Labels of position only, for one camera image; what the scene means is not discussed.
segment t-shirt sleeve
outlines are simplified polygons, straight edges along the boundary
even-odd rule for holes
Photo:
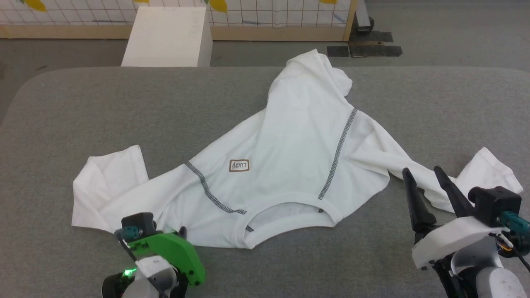
[[[347,160],[365,170],[385,176],[391,173],[399,179],[403,179],[402,170],[409,168],[418,187],[425,190],[425,197],[433,207],[454,212],[434,172],[413,161],[375,120],[366,116],[364,122],[363,126],[367,131],[364,140],[346,156]],[[487,148],[482,148],[476,153],[458,178],[451,177],[451,179],[465,195],[475,186],[483,188],[503,186],[515,193],[523,191],[512,170],[497,160]]]

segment label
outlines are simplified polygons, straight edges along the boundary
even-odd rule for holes
[[[230,160],[230,172],[245,172],[250,170],[249,160]]]

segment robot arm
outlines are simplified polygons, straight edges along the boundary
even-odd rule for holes
[[[478,293],[481,297],[513,294],[526,298],[517,277],[502,267],[499,258],[518,257],[530,271],[522,258],[530,252],[530,224],[518,216],[521,197],[503,187],[475,187],[469,193],[473,206],[440,167],[434,172],[457,218],[436,225],[414,177],[409,169],[403,169],[412,230],[416,233],[412,248],[415,265],[422,270],[431,266],[450,298],[478,297]]]

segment wooden frame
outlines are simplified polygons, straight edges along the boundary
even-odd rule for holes
[[[213,40],[348,41],[357,0],[351,0],[346,27],[210,27]],[[131,25],[0,26],[0,38],[128,39]]]

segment yellow shape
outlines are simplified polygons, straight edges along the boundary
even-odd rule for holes
[[[40,0],[26,0],[25,3],[36,11],[46,11],[46,6]]]
[[[226,13],[228,6],[226,5],[225,0],[210,0],[211,8]]]

